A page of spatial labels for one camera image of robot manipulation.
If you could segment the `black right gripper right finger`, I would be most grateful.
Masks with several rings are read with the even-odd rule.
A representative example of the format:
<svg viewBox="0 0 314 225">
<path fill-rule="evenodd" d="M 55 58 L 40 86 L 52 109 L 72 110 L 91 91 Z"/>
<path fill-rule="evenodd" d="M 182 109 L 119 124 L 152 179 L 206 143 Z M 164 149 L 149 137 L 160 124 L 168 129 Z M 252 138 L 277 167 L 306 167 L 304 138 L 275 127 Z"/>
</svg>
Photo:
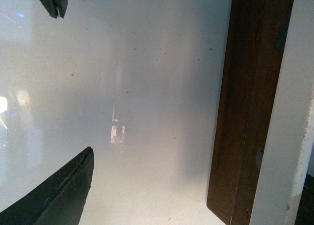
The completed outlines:
<svg viewBox="0 0 314 225">
<path fill-rule="evenodd" d="M 87 147 L 57 172 L 0 214 L 2 225 L 77 225 L 94 170 Z"/>
</svg>

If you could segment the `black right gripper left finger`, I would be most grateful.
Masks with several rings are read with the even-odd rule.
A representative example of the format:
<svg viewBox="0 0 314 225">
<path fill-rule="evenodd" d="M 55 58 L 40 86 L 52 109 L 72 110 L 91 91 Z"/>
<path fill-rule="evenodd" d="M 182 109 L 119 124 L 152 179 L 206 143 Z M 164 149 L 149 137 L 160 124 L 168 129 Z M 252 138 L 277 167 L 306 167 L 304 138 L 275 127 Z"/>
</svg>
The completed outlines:
<svg viewBox="0 0 314 225">
<path fill-rule="evenodd" d="M 68 6 L 68 0 L 40 0 L 49 15 L 53 18 L 64 18 Z"/>
</svg>

